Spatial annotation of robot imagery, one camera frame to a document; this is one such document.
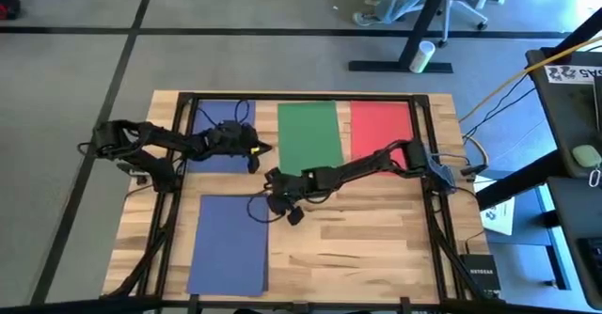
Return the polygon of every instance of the wooden tabletop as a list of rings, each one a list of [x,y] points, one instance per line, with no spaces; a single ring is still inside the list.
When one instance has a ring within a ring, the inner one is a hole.
[[[170,129],[178,94],[179,91],[155,91],[148,121]],[[439,150],[465,154],[452,95],[429,94],[429,98]],[[256,101],[255,127],[259,138],[274,146],[260,157],[261,167],[256,174],[186,173],[165,299],[189,298],[186,283],[200,196],[257,193],[264,184],[263,173],[278,165],[278,103]],[[351,154],[349,102],[337,102],[337,112],[347,162]],[[420,123],[421,133],[425,134],[423,121]],[[147,150],[165,155],[163,149],[147,147]],[[457,158],[442,161],[451,165],[464,163]],[[458,185],[472,190],[469,183],[458,182]],[[132,182],[131,190],[135,188],[138,186]],[[464,191],[449,200],[455,238],[463,253],[464,240],[483,230],[479,208],[474,197]],[[151,188],[125,201],[103,293],[114,290],[142,257],[154,202]],[[200,299],[395,304],[400,297],[407,296],[414,304],[438,303],[420,180],[373,175],[345,184],[324,204],[300,204],[306,210],[306,218],[298,226],[279,221],[269,227],[269,285],[262,297],[201,296]],[[469,244],[472,253],[488,254],[483,234]],[[448,292],[453,295],[451,266],[447,259],[443,261]]]

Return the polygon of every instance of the red paper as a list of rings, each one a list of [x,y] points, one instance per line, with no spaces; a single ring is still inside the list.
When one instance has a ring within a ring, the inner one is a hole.
[[[410,110],[402,102],[351,102],[351,158],[371,155],[395,140],[413,138]],[[406,168],[400,150],[391,158]]]

